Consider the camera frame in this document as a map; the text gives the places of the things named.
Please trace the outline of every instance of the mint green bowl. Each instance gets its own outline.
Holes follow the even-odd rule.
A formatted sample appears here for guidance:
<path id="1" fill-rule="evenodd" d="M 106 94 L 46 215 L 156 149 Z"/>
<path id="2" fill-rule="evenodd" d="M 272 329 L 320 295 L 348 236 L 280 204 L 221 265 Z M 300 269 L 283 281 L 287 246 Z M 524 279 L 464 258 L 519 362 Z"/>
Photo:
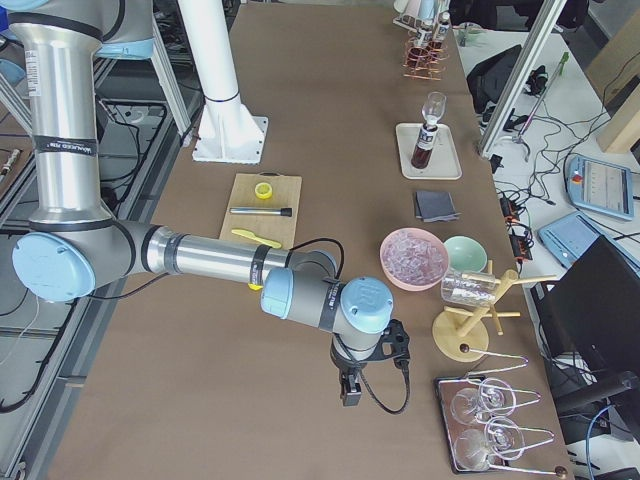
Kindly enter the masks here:
<path id="1" fill-rule="evenodd" d="M 462 272 L 481 272 L 487 266 L 487 252 L 469 237 L 451 237 L 444 242 L 449 254 L 449 266 Z"/>

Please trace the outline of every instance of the blue cable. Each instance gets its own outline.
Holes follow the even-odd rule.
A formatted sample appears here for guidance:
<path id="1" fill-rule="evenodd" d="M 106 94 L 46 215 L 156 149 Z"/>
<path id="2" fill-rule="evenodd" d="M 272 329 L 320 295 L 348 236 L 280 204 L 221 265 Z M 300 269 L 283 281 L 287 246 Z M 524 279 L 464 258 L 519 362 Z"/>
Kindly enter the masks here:
<path id="1" fill-rule="evenodd" d="M 598 418 L 600 418 L 600 416 L 603 413 L 605 413 L 606 411 L 608 411 L 609 409 L 611 409 L 613 407 L 614 407 L 614 405 L 607 405 L 602 410 L 600 410 L 598 413 L 596 413 L 595 416 L 589 422 L 589 428 L 587 429 L 587 438 L 585 439 L 585 443 L 586 443 L 586 450 L 587 450 L 587 468 L 589 469 L 589 478 L 591 480 L 595 480 L 595 477 L 593 475 L 593 467 L 591 466 L 591 453 L 589 451 L 589 439 L 591 438 L 591 430 L 593 430 L 593 426 L 595 425 L 596 420 L 598 420 Z"/>

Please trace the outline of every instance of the white cable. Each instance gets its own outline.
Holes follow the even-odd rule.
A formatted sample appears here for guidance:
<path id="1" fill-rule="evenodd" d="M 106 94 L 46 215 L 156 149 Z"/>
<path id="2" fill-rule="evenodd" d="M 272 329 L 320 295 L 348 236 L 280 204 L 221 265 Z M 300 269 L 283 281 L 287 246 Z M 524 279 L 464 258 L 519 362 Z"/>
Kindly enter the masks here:
<path id="1" fill-rule="evenodd" d="M 18 335 L 18 338 L 16 338 L 15 341 L 13 342 L 13 345 L 11 345 L 11 348 L 9 349 L 9 352 L 5 355 L 5 357 L 2 359 L 2 361 L 0 361 L 0 367 L 2 365 L 4 365 L 4 363 L 7 360 L 9 360 L 9 358 L 11 358 L 11 355 L 13 355 L 13 351 L 16 349 L 16 346 L 18 345 L 18 342 L 20 341 L 20 339 L 27 332 L 27 330 L 29 330 L 33 326 L 35 321 L 38 319 L 38 316 L 40 315 L 40 299 L 38 298 L 37 295 L 34 295 L 34 296 L 36 297 L 36 314 L 34 315 L 33 320 L 31 320 L 31 322 L 29 322 L 29 325 L 27 325 L 26 327 L 24 327 L 22 329 L 22 331 L 20 332 L 20 335 Z"/>

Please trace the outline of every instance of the white pole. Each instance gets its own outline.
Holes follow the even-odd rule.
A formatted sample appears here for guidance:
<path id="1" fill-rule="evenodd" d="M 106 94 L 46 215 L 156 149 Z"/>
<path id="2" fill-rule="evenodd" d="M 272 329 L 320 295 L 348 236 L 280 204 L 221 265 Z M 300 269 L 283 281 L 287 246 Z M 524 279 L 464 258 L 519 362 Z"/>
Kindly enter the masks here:
<path id="1" fill-rule="evenodd" d="M 240 99 L 222 2 L 178 3 L 206 98 L 194 160 L 259 163 L 268 122 Z"/>

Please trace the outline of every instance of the pink bowl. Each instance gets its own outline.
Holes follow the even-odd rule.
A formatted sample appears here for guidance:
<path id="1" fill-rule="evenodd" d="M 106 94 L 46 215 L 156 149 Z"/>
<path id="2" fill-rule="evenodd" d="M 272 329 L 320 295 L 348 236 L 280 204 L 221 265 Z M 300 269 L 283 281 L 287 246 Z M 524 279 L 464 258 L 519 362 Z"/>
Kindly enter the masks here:
<path id="1" fill-rule="evenodd" d="M 449 256 L 434 234 L 420 228 L 401 228 L 382 241 L 380 263 L 395 286 L 419 292 L 442 280 L 449 268 Z"/>

